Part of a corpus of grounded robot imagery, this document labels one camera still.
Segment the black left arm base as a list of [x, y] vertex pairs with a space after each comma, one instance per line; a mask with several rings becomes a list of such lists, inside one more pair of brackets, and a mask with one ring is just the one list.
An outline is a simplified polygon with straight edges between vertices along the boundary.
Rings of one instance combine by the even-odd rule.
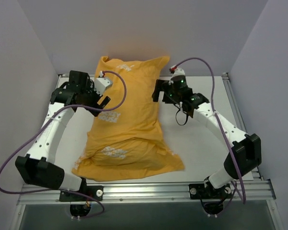
[[[102, 185], [86, 185], [79, 191], [62, 190], [59, 201], [69, 202], [68, 214], [74, 219], [85, 219], [99, 216], [105, 212], [105, 207], [101, 203], [103, 200], [104, 187]], [[101, 211], [94, 212], [93, 204], [98, 204]]]

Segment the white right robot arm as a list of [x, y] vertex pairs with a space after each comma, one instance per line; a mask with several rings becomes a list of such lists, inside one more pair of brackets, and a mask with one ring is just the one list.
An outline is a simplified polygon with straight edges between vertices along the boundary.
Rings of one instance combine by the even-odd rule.
[[209, 182], [203, 186], [206, 196], [216, 197], [221, 192], [221, 187], [239, 179], [262, 163], [259, 136], [249, 135], [238, 129], [218, 111], [213, 110], [210, 101], [201, 93], [194, 93], [183, 77], [160, 80], [156, 84], [154, 101], [158, 100], [159, 92], [164, 93], [164, 103], [177, 106], [187, 117], [202, 123], [228, 148], [223, 167], [210, 175], [207, 178]]

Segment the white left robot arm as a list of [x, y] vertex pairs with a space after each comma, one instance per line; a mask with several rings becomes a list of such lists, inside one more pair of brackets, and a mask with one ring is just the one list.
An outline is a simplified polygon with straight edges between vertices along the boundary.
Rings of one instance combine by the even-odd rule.
[[55, 158], [64, 130], [77, 108], [72, 105], [93, 107], [93, 116], [98, 116], [110, 101], [103, 93], [113, 82], [101, 75], [91, 80], [88, 73], [72, 70], [68, 81], [51, 94], [47, 116], [42, 131], [34, 138], [32, 147], [24, 157], [17, 157], [15, 166], [26, 184], [47, 189], [70, 190], [70, 196], [82, 201], [87, 196], [87, 188], [82, 178], [66, 172], [55, 165]]

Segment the yellow printed pillowcase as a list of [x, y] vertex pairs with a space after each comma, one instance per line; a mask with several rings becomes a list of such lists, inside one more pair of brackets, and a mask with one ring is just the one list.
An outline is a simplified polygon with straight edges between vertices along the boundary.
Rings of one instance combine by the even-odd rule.
[[164, 141], [159, 104], [152, 94], [168, 56], [146, 61], [100, 58], [96, 74], [106, 71], [113, 85], [110, 102], [94, 118], [83, 154], [72, 173], [103, 182], [141, 179], [184, 170], [178, 154]]

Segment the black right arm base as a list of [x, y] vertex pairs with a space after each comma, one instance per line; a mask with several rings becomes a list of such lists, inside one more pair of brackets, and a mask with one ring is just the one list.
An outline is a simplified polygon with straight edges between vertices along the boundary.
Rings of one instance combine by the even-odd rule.
[[224, 202], [232, 198], [233, 193], [229, 184], [220, 188], [214, 188], [205, 178], [202, 183], [189, 184], [189, 196], [191, 200], [199, 200], [204, 212], [210, 217], [217, 217], [224, 211]]

